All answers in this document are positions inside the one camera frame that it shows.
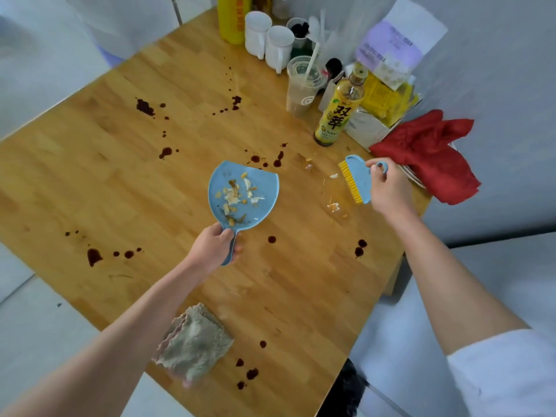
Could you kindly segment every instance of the blue brush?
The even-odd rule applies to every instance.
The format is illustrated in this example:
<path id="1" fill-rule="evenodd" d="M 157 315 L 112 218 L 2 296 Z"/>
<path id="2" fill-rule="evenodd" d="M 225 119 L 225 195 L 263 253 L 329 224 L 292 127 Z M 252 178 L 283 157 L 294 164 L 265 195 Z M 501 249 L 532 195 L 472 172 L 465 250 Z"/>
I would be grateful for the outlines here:
<path id="1" fill-rule="evenodd" d="M 247 173 L 246 178 L 251 182 L 251 187 L 256 187 L 255 190 L 251 191 L 253 196 L 264 197 L 264 199 L 260 199 L 256 204 L 251 203 L 251 199 L 247 198 L 247 189 L 243 178 L 241 178 L 244 173 Z M 231 189 L 229 182 L 231 180 L 235 180 L 240 186 L 239 192 L 241 197 L 238 203 L 232 205 L 237 208 L 237 211 L 230 212 L 228 217 L 226 217 L 224 214 L 226 199 L 224 198 L 225 194 L 222 190 L 225 187 Z M 234 232 L 232 242 L 230 243 L 230 253 L 222 263 L 222 265 L 227 265 L 232 260 L 233 245 L 236 241 L 237 233 L 253 228 L 266 218 L 278 199 L 280 182 L 278 180 L 278 174 L 246 167 L 225 160 L 214 170 L 208 185 L 208 204 L 210 205 L 212 214 L 217 221 L 222 224 L 224 230 L 226 228 L 231 228 Z M 230 217 L 235 221 L 233 226 L 230 225 Z"/>
<path id="2" fill-rule="evenodd" d="M 380 161 L 376 165 L 382 165 L 383 174 L 388 171 L 387 163 Z M 371 201 L 371 169 L 365 165 L 365 160 L 357 155 L 348 155 L 339 163 L 339 166 L 355 202 L 369 203 Z"/>

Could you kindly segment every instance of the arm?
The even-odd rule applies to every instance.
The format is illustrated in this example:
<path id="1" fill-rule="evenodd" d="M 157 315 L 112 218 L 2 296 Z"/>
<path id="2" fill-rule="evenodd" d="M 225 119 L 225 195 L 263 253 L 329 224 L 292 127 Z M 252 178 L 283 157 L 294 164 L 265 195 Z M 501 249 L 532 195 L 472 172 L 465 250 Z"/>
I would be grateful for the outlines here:
<path id="1" fill-rule="evenodd" d="M 178 266 L 1 416 L 119 416 L 178 307 L 224 261 L 232 237 L 220 224 L 205 228 Z"/>
<path id="2" fill-rule="evenodd" d="M 386 177 L 375 165 L 388 164 Z M 509 311 L 426 227 L 411 200 L 411 184 L 389 158 L 367 161 L 372 206 L 405 247 L 407 260 L 438 343 L 445 355 L 472 343 L 529 326 Z"/>

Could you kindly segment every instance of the dustpan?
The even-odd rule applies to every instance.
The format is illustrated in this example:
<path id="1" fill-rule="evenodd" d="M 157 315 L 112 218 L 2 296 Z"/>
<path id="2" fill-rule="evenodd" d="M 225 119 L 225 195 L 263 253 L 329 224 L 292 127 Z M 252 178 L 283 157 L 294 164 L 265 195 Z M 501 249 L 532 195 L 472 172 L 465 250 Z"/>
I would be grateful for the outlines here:
<path id="1" fill-rule="evenodd" d="M 252 203 L 251 199 L 248 198 L 248 191 L 245 186 L 245 182 L 241 176 L 247 173 L 246 178 L 251 182 L 251 187 L 256 187 L 252 190 L 254 197 L 264 197 L 260 199 L 257 203 Z M 224 204 L 226 199 L 224 198 L 223 189 L 231 188 L 230 181 L 235 180 L 240 186 L 240 202 L 232 205 L 237 208 L 236 212 L 231 212 L 230 215 L 234 218 L 235 225 L 230 226 L 229 218 L 226 217 L 224 213 Z M 210 182 L 208 184 L 208 204 L 212 214 L 216 220 L 222 224 L 222 228 L 226 230 L 231 228 L 233 230 L 233 239 L 230 243 L 230 252 L 228 256 L 222 263 L 222 266 L 227 265 L 232 260 L 233 245 L 236 241 L 236 236 L 240 231 L 245 231 L 253 228 L 255 225 L 259 224 L 263 219 L 267 217 L 270 213 L 276 199 L 278 199 L 278 191 L 280 188 L 280 182 L 278 180 L 278 174 L 269 171 L 263 171 L 261 169 L 246 167 L 244 165 L 236 164 L 225 160 L 222 162 L 212 173 Z M 247 203 L 241 203 L 241 200 L 246 199 Z M 240 221 L 239 218 L 245 215 L 245 218 Z"/>

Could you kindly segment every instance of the person's left hand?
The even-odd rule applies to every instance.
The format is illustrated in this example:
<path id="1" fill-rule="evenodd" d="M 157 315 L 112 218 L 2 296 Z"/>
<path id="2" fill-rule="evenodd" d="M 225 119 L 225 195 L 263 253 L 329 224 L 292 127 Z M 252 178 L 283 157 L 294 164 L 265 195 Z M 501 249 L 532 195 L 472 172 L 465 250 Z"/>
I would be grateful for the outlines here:
<path id="1" fill-rule="evenodd" d="M 230 251 L 230 242 L 233 239 L 233 230 L 229 228 L 222 231 L 222 225 L 219 222 L 206 227 L 197 237 L 189 254 L 184 259 L 184 263 L 192 266 L 202 274 L 202 279 L 197 285 L 203 283 L 205 279 L 213 273 Z M 236 243 L 233 246 L 232 263 L 238 258 L 241 251 L 241 245 Z"/>

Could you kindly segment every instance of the white shirt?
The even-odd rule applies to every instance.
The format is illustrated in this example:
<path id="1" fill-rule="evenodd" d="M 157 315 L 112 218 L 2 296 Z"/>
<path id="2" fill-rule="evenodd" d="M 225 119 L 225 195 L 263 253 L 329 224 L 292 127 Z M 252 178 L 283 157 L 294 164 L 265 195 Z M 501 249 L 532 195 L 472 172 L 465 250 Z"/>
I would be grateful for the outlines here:
<path id="1" fill-rule="evenodd" d="M 535 330 L 471 344 L 448 364 L 472 417 L 556 416 L 556 346 Z"/>

